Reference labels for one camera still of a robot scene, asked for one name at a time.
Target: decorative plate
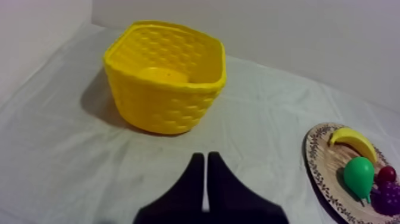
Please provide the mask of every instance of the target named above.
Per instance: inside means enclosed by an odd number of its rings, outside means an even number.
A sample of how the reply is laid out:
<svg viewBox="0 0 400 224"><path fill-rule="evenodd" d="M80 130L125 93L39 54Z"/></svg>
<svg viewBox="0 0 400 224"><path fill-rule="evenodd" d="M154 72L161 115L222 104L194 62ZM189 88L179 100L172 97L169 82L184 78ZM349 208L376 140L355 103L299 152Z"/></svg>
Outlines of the decorative plate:
<svg viewBox="0 0 400 224"><path fill-rule="evenodd" d="M348 223L400 223L400 215L390 217L377 213L366 200L360 201L344 184L343 170L347 162L360 155L346 145L328 146L330 135L341 127L345 126L322 123L314 126L305 137L305 161L318 189L332 208ZM378 155L378 162L374 165L377 173L389 163L376 147L375 150Z"/></svg>

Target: toy fruit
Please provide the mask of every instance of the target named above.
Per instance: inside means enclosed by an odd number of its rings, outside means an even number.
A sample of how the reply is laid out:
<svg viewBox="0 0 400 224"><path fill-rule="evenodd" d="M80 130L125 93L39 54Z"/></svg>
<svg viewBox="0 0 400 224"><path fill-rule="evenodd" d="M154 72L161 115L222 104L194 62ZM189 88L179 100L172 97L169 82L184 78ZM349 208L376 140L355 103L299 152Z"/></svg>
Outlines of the toy fruit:
<svg viewBox="0 0 400 224"><path fill-rule="evenodd" d="M397 174L396 170L391 167L391 166L385 166L382 169L379 170L378 176L377 176L377 181L378 182L394 182L396 181Z"/></svg>
<svg viewBox="0 0 400 224"><path fill-rule="evenodd" d="M378 160L375 148L371 142L361 133L348 127L340 128L333 132L329 144L345 143L352 146L363 157L368 158L373 164Z"/></svg>
<svg viewBox="0 0 400 224"><path fill-rule="evenodd" d="M386 181L379 185L379 191L376 196L377 211L388 216L400 214L400 186Z"/></svg>
<svg viewBox="0 0 400 224"><path fill-rule="evenodd" d="M355 157L350 160L344 171L346 185L360 198L371 203L370 192L374 181L374 167L370 160Z"/></svg>

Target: plastic basket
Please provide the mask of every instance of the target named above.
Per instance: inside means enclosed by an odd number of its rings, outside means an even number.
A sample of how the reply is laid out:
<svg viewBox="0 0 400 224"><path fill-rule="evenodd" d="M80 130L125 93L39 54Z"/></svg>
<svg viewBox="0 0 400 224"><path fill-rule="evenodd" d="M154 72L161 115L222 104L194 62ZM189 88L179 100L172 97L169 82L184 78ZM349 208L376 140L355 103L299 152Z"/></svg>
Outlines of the plastic basket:
<svg viewBox="0 0 400 224"><path fill-rule="evenodd" d="M162 134L194 127L226 82L220 41L160 21L133 23L104 54L104 67L122 117Z"/></svg>

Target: white tablecloth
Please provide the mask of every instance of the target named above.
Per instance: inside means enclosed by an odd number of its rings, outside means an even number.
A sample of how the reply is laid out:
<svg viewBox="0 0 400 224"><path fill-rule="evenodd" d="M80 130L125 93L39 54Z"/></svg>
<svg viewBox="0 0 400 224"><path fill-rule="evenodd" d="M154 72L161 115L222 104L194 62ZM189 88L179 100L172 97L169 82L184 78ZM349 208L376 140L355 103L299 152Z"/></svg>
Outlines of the white tablecloth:
<svg viewBox="0 0 400 224"><path fill-rule="evenodd" d="M334 223L302 158L304 135L321 122L359 130L400 170L400 115L232 57L227 85L197 127L142 133L118 115L102 69L119 34L87 26L0 108L0 223L131 223L192 153L209 151L291 223Z"/></svg>

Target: white wall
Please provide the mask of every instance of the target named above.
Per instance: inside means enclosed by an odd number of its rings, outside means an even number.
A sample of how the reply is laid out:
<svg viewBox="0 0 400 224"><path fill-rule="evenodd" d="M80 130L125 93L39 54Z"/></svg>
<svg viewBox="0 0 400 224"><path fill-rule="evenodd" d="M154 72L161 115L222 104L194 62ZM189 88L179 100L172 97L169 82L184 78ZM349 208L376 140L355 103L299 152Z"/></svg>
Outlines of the white wall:
<svg viewBox="0 0 400 224"><path fill-rule="evenodd" d="M0 105L85 22L91 0L0 0Z"/></svg>
<svg viewBox="0 0 400 224"><path fill-rule="evenodd" d="M95 23L186 24L227 53L330 84L400 112L398 0L93 0Z"/></svg>

